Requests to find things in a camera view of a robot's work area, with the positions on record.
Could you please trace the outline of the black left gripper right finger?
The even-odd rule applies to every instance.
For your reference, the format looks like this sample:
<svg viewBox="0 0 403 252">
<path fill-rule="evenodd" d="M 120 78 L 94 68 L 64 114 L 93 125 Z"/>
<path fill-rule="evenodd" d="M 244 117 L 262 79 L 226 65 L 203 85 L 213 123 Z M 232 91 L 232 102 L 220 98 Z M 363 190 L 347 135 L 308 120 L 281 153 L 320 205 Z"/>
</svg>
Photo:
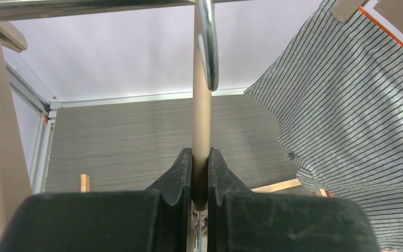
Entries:
<svg viewBox="0 0 403 252">
<path fill-rule="evenodd" d="M 369 220 L 347 199 L 255 193 L 211 149 L 208 251 L 379 251 Z"/>
</svg>

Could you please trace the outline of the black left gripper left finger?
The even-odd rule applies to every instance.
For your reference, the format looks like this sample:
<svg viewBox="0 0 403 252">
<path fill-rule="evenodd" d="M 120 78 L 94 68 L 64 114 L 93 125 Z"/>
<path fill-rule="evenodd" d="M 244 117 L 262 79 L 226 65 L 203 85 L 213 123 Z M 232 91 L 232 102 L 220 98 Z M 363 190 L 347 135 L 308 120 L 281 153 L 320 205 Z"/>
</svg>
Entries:
<svg viewBox="0 0 403 252">
<path fill-rule="evenodd" d="M 0 251 L 189 251 L 192 151 L 142 191 L 36 194 L 26 198 Z"/>
</svg>

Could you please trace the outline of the grey striped underwear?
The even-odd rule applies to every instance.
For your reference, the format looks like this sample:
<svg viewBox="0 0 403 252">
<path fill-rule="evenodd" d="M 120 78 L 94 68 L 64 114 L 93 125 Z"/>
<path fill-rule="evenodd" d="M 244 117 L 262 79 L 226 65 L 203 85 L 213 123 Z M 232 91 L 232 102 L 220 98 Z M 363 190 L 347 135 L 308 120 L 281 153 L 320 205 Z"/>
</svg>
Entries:
<svg viewBox="0 0 403 252">
<path fill-rule="evenodd" d="M 277 119 L 278 143 L 310 191 L 365 211 L 382 250 L 403 251 L 403 46 L 323 1 L 246 91 Z"/>
</svg>

